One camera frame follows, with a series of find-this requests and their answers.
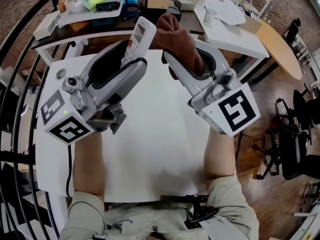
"wooden floor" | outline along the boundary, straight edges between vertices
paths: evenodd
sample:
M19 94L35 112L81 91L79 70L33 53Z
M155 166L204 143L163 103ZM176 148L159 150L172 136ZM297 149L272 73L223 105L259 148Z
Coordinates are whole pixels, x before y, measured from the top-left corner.
M108 38L93 38L84 50L84 54L98 53L108 44L117 41ZM240 54L222 51L230 65ZM271 59L264 68L273 63ZM308 181L317 180L301 176L286 181L282 175L271 176L264 180L256 180L257 173L263 173L266 169L265 156L252 149L254 144L261 148L268 147L270 140L265 136L265 130L271 125L279 124L272 120L276 115L276 100L283 98L290 108L293 108L293 92L295 89L303 91L304 82L314 82L313 76L307 71L302 80L295 80L277 68L260 83L259 90L254 92L255 101L259 107L261 118L244 130L237 161L237 176L242 185L243 194L247 202L253 207L260 222L259 239L267 240L270 237L288 239L300 226L303 219L293 217L295 212L307 212L310 203L302 198ZM280 113L284 113L284 107L278 106ZM313 145L308 149L308 154L320 155L319 132L312 133Z

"white cup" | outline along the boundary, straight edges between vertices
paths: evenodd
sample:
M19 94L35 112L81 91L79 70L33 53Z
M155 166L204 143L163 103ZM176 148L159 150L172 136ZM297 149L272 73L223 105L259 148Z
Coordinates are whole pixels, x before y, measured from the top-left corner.
M204 6L204 9L205 9L205 15L203 20L207 23L211 23L214 17L217 15L217 12L207 6Z

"forearm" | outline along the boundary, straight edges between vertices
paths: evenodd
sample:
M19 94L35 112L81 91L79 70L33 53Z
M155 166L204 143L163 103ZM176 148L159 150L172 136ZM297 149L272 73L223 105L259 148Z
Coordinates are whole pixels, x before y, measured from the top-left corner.
M101 133L93 133L75 143L73 163L75 191L105 199L105 166Z
M207 184L216 178L233 175L235 171L234 138L220 135L210 128L204 153L204 176Z

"person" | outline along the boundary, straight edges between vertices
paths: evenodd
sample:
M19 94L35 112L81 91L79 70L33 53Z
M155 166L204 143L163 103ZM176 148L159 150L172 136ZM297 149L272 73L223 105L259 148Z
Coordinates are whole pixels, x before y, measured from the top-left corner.
M299 32L299 27L301 26L301 21L299 18L296 18L294 19L292 22L291 22L291 25L289 27L289 30L288 30L288 33L286 35L286 37L284 38L284 40L286 41L286 43L288 45L292 45L295 38L296 38L296 35L298 34Z
M206 205L218 211L193 229L185 223L192 219L192 214L181 203L129 203L105 212L108 172L105 172L102 146L101 133L92 133L75 143L74 194L60 240L258 239L259 222L235 174L233 137L209 130L203 163L209 193Z

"white tabletop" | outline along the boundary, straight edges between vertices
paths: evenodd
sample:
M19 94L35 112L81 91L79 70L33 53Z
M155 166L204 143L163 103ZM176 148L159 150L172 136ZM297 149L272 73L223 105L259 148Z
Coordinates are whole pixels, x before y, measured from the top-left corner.
M266 48L254 33L237 25L228 25L216 18L211 23L204 22L206 14L204 2L199 1L194 12L204 29L207 43L218 49L248 55L257 59L269 57Z
M115 135L109 129L102 134L106 202L148 202L161 195L185 196L205 190L203 157L209 125L188 107L190 94L172 79L161 55L161 50L148 51L145 76L121 103L127 118ZM79 75L93 56L54 62L39 108L52 94L58 70L67 69L70 77ZM38 187L66 196L67 146L43 128L39 119L35 136Z

